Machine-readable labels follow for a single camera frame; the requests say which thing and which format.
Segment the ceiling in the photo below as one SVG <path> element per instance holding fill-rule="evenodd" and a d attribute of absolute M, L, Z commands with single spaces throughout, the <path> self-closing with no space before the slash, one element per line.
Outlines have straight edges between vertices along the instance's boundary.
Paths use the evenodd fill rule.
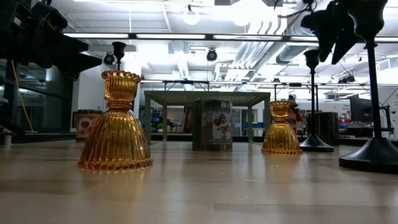
<path fill-rule="evenodd" d="M 192 4 L 192 12 L 188 12 L 188 1 L 186 4 L 153 4 L 151 1 L 145 4 L 76 1 L 86 0 L 59 0 L 52 3 L 52 6 L 68 20 L 69 26 L 65 32 L 310 35 L 307 30 L 299 26 L 300 17 L 278 19 L 276 16 L 298 11 L 303 8 L 302 3 L 284 4 L 274 11 L 273 7 L 266 6 L 261 0 L 240 0 L 231 6 L 215 6 L 215 0 L 205 0 L 201 2 L 201 6 L 197 6 L 197 1 L 189 2 Z M 319 0 L 317 9 L 326 8 L 328 2 L 329 0 Z M 385 26 L 379 35 L 398 34 L 397 7 L 398 0 L 389 0 L 384 10 Z M 86 41 L 90 44 L 90 53 L 97 57 L 103 57 L 106 52 L 112 51 L 113 40 Z M 130 45 L 130 49 L 135 51 L 134 54 L 140 59 L 141 73 L 146 80 L 186 78 L 270 82 L 277 77 L 282 82 L 307 82 L 308 68 L 305 66 L 305 57 L 302 53 L 314 48 L 314 45 L 310 44 L 292 45 L 272 42 L 172 43 L 168 40 L 124 40 L 123 42 Z M 363 44 L 355 45 L 337 65 L 330 65 L 331 57 L 329 57 L 325 63 L 317 67 L 315 81 L 337 83 L 340 77 L 347 75 L 347 70 L 356 77 L 357 82 L 368 82 L 367 53 L 363 47 Z M 207 61 L 208 49 L 216 50 L 218 58 L 215 62 Z M 288 59 L 287 63 L 278 61 L 277 56 L 282 58 L 283 55 L 284 59 Z M 395 56 L 398 57 L 398 45 L 380 44 L 376 48 L 378 62 L 385 62 Z M 379 82 L 391 83 L 395 82 L 395 79 L 381 77 Z M 234 91 L 236 88 L 221 88 L 221 90 Z M 261 89 L 255 88 L 252 91 L 261 91 Z"/>

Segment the security camera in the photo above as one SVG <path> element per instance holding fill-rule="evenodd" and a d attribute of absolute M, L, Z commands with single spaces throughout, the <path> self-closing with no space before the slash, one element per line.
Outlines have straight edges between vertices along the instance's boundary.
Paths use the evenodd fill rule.
<path fill-rule="evenodd" d="M 106 55 L 104 57 L 104 63 L 106 65 L 114 65 L 116 63 L 116 57 L 114 56 L 114 54 L 112 52 L 106 53 Z"/>
<path fill-rule="evenodd" d="M 217 60 L 217 53 L 215 49 L 210 49 L 209 52 L 207 53 L 207 61 L 209 62 L 214 62 Z"/>

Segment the poster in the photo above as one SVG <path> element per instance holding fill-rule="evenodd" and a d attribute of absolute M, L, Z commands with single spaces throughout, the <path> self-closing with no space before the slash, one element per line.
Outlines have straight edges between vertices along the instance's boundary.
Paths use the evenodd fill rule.
<path fill-rule="evenodd" d="M 225 112 L 213 112 L 213 139 L 230 140 L 231 134 L 231 114 Z"/>

